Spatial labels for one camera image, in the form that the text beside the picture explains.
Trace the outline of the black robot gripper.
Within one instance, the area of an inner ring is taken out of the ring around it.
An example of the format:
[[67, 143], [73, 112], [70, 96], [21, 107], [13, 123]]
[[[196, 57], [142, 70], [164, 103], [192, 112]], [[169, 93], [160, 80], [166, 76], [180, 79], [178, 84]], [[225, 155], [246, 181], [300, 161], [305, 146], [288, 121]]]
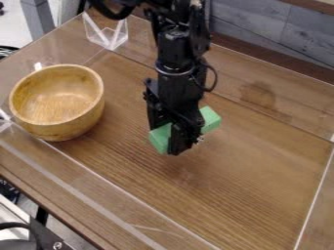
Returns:
[[149, 129], [170, 123], [166, 152], [178, 155], [192, 148], [204, 125], [198, 101], [206, 91], [204, 82], [208, 34], [188, 31], [162, 31], [156, 35], [157, 78], [145, 78], [142, 99]]

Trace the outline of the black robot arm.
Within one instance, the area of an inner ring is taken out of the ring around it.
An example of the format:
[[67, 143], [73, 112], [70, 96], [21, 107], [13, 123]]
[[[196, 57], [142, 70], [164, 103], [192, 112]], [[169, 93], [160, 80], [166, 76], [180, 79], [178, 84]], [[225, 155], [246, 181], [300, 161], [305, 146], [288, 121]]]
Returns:
[[177, 155], [192, 148], [210, 125], [198, 109], [200, 99], [213, 90], [205, 84], [206, 74], [214, 71], [204, 58], [210, 42], [205, 0], [113, 0], [118, 11], [104, 0], [88, 1], [113, 21], [142, 7], [157, 50], [157, 77], [144, 80], [142, 92], [148, 137], [157, 151]]

